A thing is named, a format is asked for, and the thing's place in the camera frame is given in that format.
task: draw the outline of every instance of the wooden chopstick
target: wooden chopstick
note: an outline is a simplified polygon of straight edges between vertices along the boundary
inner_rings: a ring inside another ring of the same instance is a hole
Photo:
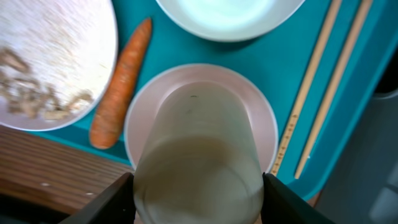
[[[359,6],[355,20],[344,44],[343,51],[340,54],[340,58],[338,59],[335,71],[333,72],[330,84],[318,110],[318,114],[312,126],[310,136],[308,137],[307,143],[304,147],[304,152],[301,156],[300,162],[294,175],[296,179],[300,178],[305,163],[307,162],[308,156],[311,154],[313,145],[317,140],[323,122],[325,121],[325,118],[328,114],[331,102],[333,101],[338,85],[340,84],[340,80],[344,74],[348,60],[351,57],[351,53],[354,49],[359,33],[361,32],[363,24],[366,20],[372,2],[373,0],[362,0],[361,5]]]
[[[293,134],[294,128],[296,126],[297,120],[299,119],[308,91],[310,90],[312,80],[315,76],[315,73],[317,72],[320,60],[323,55],[323,51],[325,50],[326,44],[329,40],[330,32],[333,28],[333,25],[335,24],[335,20],[338,11],[340,9],[340,5],[341,5],[341,0],[333,0],[330,4],[328,14],[326,15],[326,19],[323,23],[317,44],[312,53],[307,71],[305,72],[305,76],[301,84],[300,91],[298,92],[298,95],[296,97],[296,101],[294,103],[293,110],[290,114],[290,118],[287,122],[284,134],[282,136],[282,140],[280,141],[277,157],[271,169],[271,174],[274,174],[275,176],[279,171],[280,164],[282,163],[287,146],[289,145],[290,142],[290,137]]]

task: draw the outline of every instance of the bowl rim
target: bowl rim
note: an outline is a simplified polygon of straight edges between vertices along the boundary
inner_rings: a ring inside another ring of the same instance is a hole
[[[170,13],[170,12],[165,8],[165,6],[162,4],[162,0],[156,0],[156,2],[157,2],[157,4],[159,5],[159,7],[163,10],[163,12],[166,13],[166,15],[167,15],[174,23],[176,23],[176,24],[177,24],[179,27],[181,27],[183,30],[185,30],[185,31],[187,31],[187,32],[189,32],[189,33],[191,33],[191,34],[193,34],[193,35],[195,35],[195,36],[201,37],[201,38],[206,39],[206,40],[215,41],[215,42],[241,42],[241,41],[245,41],[245,40],[255,39],[255,38],[257,38],[257,37],[260,37],[260,36],[262,36],[262,35],[264,35],[264,34],[270,32],[270,31],[274,30],[276,27],[279,27],[282,23],[284,23],[288,18],[290,18],[290,17],[300,8],[300,6],[305,2],[305,0],[300,0],[300,3],[297,5],[297,7],[296,7],[292,12],[290,12],[290,14],[289,14],[288,16],[286,16],[286,17],[285,17],[284,19],[282,19],[279,23],[277,23],[275,27],[273,27],[273,28],[271,28],[271,29],[269,29],[269,30],[261,31],[260,33],[258,33],[258,34],[256,34],[256,35],[247,35],[247,36],[240,37],[240,38],[234,38],[234,37],[232,37],[232,38],[212,37],[211,35],[207,35],[207,34],[204,34],[204,33],[202,33],[202,32],[195,31],[194,29],[189,28],[189,26],[184,25],[184,24],[183,24],[182,22],[180,22],[177,18],[175,18],[175,17],[172,15],[172,13]]]
[[[21,130],[21,131],[54,131],[57,129],[61,129],[61,128],[65,128],[73,123],[76,123],[77,121],[81,120],[82,118],[84,118],[87,114],[89,114],[93,109],[95,109],[95,107],[98,105],[98,103],[102,100],[102,97],[104,96],[106,90],[109,87],[109,84],[111,83],[111,79],[113,77],[113,73],[114,73],[114,69],[116,68],[116,62],[118,59],[118,48],[119,48],[119,33],[118,33],[118,23],[116,20],[116,13],[114,11],[114,7],[111,1],[106,1],[109,4],[109,7],[111,8],[111,19],[113,20],[113,27],[114,27],[114,37],[115,37],[115,48],[114,48],[114,57],[113,57],[113,64],[112,64],[112,68],[109,74],[109,78],[108,81],[106,81],[106,84],[102,90],[102,92],[98,95],[97,99],[94,100],[94,102],[92,102],[89,107],[87,107],[85,110],[83,110],[79,115],[77,115],[75,118],[71,119],[70,121],[60,124],[58,126],[52,127],[52,128],[42,128],[42,129],[29,129],[29,128],[20,128],[20,127],[16,127],[4,122],[0,122],[0,125],[3,125],[5,127],[8,128],[12,128],[12,129],[16,129],[16,130]]]

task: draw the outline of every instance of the teal tray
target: teal tray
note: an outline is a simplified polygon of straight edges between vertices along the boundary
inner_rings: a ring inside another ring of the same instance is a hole
[[[210,42],[189,34],[174,24],[155,0],[114,0],[113,4],[118,20],[119,49],[140,21],[149,16],[154,20],[154,35],[136,91],[158,73],[177,65],[213,63],[228,67],[244,75],[263,92],[274,109],[281,136],[330,1],[307,0],[272,32],[235,44]],[[295,168],[358,6],[359,0],[345,0],[341,5],[277,175],[305,200],[325,184],[397,45],[398,1],[375,0],[311,159],[301,178],[295,180]],[[105,151],[90,146],[88,129],[92,119],[93,112],[69,127],[34,134],[129,164],[122,136],[113,148]]]

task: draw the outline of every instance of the gray surface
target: gray surface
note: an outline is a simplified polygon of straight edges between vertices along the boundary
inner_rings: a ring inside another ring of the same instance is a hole
[[[370,101],[316,209],[336,223],[398,223],[398,90]]]
[[[4,215],[0,215],[0,224],[29,224]]]

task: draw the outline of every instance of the orange carrot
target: orange carrot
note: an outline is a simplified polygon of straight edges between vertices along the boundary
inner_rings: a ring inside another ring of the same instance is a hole
[[[98,149],[112,147],[122,133],[124,117],[151,34],[152,21],[148,18],[136,28],[119,56],[111,83],[98,105],[90,129],[90,142]]]

